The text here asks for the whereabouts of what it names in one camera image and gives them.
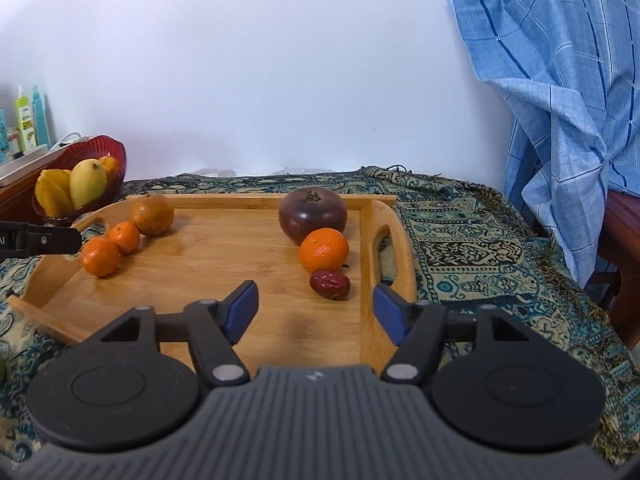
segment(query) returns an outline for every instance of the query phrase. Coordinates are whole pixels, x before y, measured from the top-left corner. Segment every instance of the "wooden chair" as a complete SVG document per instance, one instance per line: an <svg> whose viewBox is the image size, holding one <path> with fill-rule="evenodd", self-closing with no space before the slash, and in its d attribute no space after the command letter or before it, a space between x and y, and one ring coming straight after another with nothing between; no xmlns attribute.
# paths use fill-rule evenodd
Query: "wooden chair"
<svg viewBox="0 0 640 480"><path fill-rule="evenodd" d="M640 340L640 198L609 191L598 254L618 270L595 273L590 283L609 283L600 305L615 297L609 319L631 350Z"/></svg>

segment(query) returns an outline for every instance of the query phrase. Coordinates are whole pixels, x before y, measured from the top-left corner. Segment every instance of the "paisley fabric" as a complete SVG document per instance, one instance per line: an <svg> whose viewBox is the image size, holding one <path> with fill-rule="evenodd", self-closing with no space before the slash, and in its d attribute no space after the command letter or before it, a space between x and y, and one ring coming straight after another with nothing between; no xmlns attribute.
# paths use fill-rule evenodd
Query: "paisley fabric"
<svg viewBox="0 0 640 480"><path fill-rule="evenodd" d="M593 447L613 464L640 449L640 372L607 317L571 279L553 239L537 238L497 191L407 171L361 168L349 173L209 178L183 174L127 182L124 194L288 192L326 186L340 193L398 196L396 213L414 248L418 297L472 312L488 301L523 321L594 370L607 389L602 428ZM380 254L383 280L395 277L388 241ZM0 264L0 294L21 293L37 258ZM471 350L449 345L442 363ZM6 383L0 394L0 452L12 462L39 448L25 406L31 378L65 351L0 303L0 361Z"/></svg>

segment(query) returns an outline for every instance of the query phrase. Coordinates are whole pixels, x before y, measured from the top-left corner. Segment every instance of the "round black disc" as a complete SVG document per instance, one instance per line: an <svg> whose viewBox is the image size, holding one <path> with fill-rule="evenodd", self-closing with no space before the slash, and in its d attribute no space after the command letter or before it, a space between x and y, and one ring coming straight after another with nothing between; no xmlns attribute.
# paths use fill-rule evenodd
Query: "round black disc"
<svg viewBox="0 0 640 480"><path fill-rule="evenodd" d="M115 452L175 431L200 400L181 362L132 343L73 350L44 368L27 391L40 439L69 449Z"/></svg>
<svg viewBox="0 0 640 480"><path fill-rule="evenodd" d="M544 343L503 342L450 362L433 379L436 409L460 433L497 449L551 452L587 441L600 423L604 389Z"/></svg>

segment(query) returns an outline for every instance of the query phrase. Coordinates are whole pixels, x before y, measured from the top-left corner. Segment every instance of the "blue towel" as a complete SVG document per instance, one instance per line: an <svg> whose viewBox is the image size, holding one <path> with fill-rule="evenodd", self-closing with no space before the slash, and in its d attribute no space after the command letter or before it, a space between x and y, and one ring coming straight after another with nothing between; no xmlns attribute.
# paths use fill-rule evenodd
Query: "blue towel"
<svg viewBox="0 0 640 480"><path fill-rule="evenodd" d="M584 286L607 189L640 196L640 0L449 3L476 76L513 111L505 194Z"/></svg>

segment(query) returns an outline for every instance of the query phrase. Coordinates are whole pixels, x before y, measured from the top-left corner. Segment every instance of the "green bottle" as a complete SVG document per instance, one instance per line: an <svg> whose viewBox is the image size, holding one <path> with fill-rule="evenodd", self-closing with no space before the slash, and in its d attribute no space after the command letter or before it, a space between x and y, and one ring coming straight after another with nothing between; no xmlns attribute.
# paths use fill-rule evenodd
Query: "green bottle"
<svg viewBox="0 0 640 480"><path fill-rule="evenodd" d="M22 85L18 85L18 98L15 102L15 110L18 119L18 145L23 153L38 147L38 138L33 126L33 115L29 106L29 98L24 94Z"/></svg>

